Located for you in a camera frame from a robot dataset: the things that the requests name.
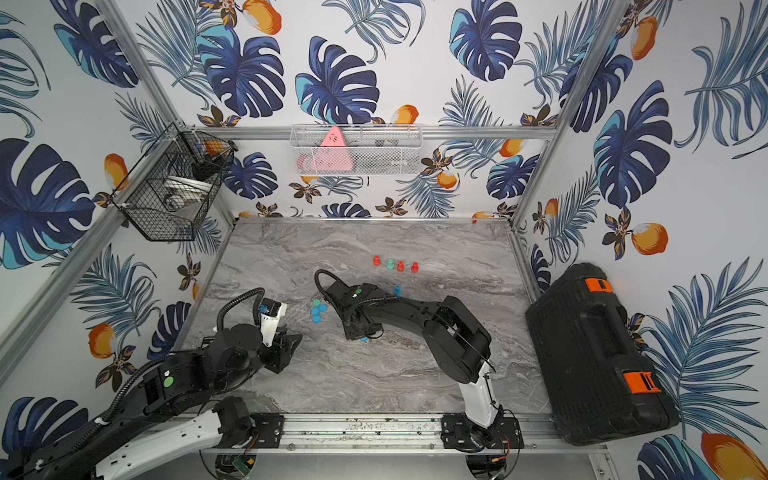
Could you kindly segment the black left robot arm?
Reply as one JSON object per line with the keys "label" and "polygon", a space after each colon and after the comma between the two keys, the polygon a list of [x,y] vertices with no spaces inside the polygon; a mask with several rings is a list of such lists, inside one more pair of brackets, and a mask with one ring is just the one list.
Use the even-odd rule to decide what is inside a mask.
{"label": "black left robot arm", "polygon": [[253,325],[221,329],[197,349],[139,368],[93,419],[69,404],[17,402],[1,476],[130,479],[193,451],[265,445],[268,433],[233,392],[262,368],[281,372],[302,338],[279,328],[265,345]]}

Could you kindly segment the black plastic tool case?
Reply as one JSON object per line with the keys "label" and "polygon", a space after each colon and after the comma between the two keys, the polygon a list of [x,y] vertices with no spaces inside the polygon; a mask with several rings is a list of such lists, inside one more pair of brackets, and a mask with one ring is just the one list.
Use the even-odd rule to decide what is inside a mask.
{"label": "black plastic tool case", "polygon": [[552,418],[571,445],[663,431],[680,422],[626,319],[606,274],[589,263],[570,266],[526,312]]}

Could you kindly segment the pink triangular object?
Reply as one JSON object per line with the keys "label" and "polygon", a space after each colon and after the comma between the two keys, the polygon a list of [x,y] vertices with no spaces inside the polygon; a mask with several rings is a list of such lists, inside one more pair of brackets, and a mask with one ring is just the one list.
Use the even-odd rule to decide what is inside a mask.
{"label": "pink triangular object", "polygon": [[340,127],[333,126],[313,151],[311,169],[320,173],[340,173],[351,171],[353,167],[343,132]]}

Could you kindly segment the clear wall shelf basket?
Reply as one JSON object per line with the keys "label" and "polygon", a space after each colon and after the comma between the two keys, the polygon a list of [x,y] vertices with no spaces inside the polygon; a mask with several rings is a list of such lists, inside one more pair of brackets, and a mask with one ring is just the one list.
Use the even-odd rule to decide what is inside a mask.
{"label": "clear wall shelf basket", "polygon": [[[312,153],[333,126],[341,128],[354,167],[348,172],[315,172],[311,169]],[[408,175],[421,170],[423,130],[419,125],[295,125],[291,130],[290,145],[297,156],[297,171],[301,175]]]}

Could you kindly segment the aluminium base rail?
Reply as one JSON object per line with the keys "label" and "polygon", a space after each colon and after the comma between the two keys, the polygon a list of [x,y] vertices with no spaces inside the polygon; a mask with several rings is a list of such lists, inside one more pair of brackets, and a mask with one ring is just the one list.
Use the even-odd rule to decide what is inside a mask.
{"label": "aluminium base rail", "polygon": [[604,445],[572,446],[545,414],[510,414],[496,433],[481,433],[462,414],[256,413],[242,445],[209,446],[216,453],[603,454]]}

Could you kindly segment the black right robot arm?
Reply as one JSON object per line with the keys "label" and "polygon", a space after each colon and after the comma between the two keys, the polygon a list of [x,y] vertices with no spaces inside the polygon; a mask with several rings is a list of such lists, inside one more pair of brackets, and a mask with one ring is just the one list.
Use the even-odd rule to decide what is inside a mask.
{"label": "black right robot arm", "polygon": [[342,321],[349,340],[371,339],[388,325],[419,335],[440,370],[458,383],[465,411],[457,427],[445,426],[441,440],[464,453],[506,449],[503,407],[495,398],[490,373],[491,335],[454,296],[442,301],[406,299],[363,283],[336,280],[323,293]]}

